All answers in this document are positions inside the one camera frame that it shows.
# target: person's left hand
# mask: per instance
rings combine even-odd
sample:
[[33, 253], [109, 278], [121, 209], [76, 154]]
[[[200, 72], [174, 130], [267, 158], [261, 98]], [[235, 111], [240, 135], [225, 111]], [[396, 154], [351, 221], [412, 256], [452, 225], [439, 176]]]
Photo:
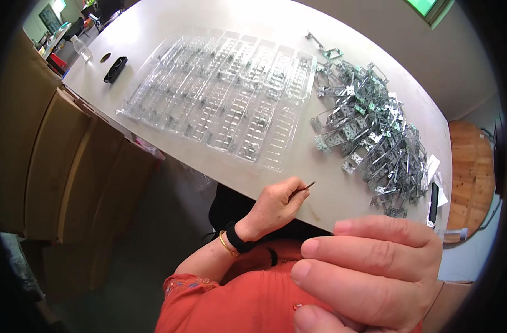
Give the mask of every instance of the person's left hand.
[[433, 299], [442, 257], [437, 235], [424, 224], [387, 216], [340, 221], [333, 233], [302, 244], [305, 259], [291, 278], [335, 314], [303, 305], [294, 314], [296, 331], [355, 333], [369, 325], [370, 333], [411, 332]]
[[257, 241], [288, 224], [309, 196], [307, 186], [298, 177], [265, 186], [252, 210], [235, 225], [235, 232], [243, 241]]

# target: red plastic object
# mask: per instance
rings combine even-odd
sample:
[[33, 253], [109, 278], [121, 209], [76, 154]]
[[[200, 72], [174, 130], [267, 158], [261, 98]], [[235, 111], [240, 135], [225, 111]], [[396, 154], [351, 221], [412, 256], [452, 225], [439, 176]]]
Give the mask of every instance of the red plastic object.
[[64, 66], [66, 66], [66, 63], [63, 60], [61, 60], [60, 57], [57, 57], [54, 53], [51, 53], [50, 57], [55, 63], [57, 63], [59, 67], [63, 68]]

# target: watch strap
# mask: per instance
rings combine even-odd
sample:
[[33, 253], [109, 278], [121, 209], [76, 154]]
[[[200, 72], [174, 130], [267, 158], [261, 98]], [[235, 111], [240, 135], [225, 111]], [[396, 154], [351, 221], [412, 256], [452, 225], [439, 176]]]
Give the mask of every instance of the watch strap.
[[252, 241], [244, 242], [235, 232], [235, 224], [236, 222], [230, 222], [226, 225], [227, 239], [239, 253], [246, 253], [253, 249], [256, 243]]

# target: orange blouse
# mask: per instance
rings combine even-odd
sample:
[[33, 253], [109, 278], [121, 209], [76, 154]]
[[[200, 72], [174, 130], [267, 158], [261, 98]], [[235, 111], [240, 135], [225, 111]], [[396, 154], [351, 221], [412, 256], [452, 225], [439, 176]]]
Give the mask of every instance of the orange blouse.
[[[293, 333], [294, 311], [302, 304], [331, 311], [290, 278], [292, 266], [302, 259], [300, 246], [293, 240], [257, 246], [233, 263], [220, 284], [192, 274], [168, 277], [155, 332]], [[267, 248], [278, 256], [273, 267]]]

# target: gold bracelet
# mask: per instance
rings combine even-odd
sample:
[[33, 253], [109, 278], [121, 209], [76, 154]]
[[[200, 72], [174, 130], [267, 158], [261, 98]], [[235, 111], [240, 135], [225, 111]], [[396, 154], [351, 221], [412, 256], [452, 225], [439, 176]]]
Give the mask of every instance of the gold bracelet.
[[234, 252], [234, 251], [231, 251], [230, 248], [227, 247], [226, 243], [223, 241], [223, 238], [222, 238], [222, 234], [224, 233], [225, 230], [220, 230], [220, 234], [218, 236], [220, 236], [220, 241], [222, 242], [222, 245], [224, 246], [224, 248], [226, 248], [226, 250], [229, 251], [229, 253], [231, 253], [232, 255], [234, 255], [235, 257], [239, 257], [240, 254], [237, 253], [237, 252]]

